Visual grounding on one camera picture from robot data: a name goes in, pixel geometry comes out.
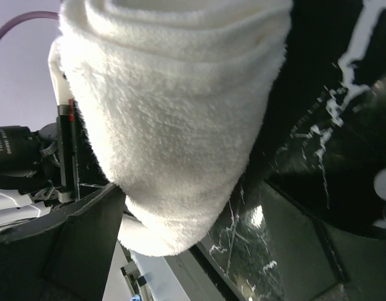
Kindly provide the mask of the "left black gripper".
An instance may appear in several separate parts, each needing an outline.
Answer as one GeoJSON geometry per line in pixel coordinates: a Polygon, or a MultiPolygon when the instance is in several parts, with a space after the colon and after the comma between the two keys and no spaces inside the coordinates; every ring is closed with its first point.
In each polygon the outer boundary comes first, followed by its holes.
{"type": "Polygon", "coordinates": [[[78,104],[60,105],[52,124],[37,131],[0,127],[0,189],[36,201],[77,201],[107,185],[86,137],[78,104]]]}

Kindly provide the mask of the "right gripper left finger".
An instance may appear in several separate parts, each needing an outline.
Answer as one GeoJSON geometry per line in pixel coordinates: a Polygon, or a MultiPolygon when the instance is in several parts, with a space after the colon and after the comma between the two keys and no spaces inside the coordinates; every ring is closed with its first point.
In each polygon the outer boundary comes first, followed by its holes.
{"type": "Polygon", "coordinates": [[[101,300],[123,206],[108,184],[0,234],[0,300],[101,300]]]}

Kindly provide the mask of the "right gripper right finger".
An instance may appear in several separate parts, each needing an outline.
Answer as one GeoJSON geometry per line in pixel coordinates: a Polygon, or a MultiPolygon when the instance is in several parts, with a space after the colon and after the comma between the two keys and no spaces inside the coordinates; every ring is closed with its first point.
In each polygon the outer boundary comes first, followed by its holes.
{"type": "Polygon", "coordinates": [[[386,300],[386,230],[341,230],[264,181],[261,200],[287,300],[386,300]]]}

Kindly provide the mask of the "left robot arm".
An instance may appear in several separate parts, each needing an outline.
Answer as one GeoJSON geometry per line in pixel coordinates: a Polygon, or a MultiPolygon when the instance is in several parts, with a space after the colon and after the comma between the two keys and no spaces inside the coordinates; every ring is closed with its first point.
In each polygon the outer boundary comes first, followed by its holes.
{"type": "Polygon", "coordinates": [[[77,102],[32,131],[0,127],[0,231],[79,201],[107,184],[86,138],[77,102]]]}

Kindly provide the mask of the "black marble pattern mat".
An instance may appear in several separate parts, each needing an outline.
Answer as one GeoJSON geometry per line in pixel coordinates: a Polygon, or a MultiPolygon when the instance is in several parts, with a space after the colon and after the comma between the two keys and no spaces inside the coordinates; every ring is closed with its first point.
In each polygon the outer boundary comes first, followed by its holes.
{"type": "Polygon", "coordinates": [[[226,300],[287,300],[261,186],[341,230],[386,230],[386,1],[295,1],[263,128],[196,257],[226,300]]]}

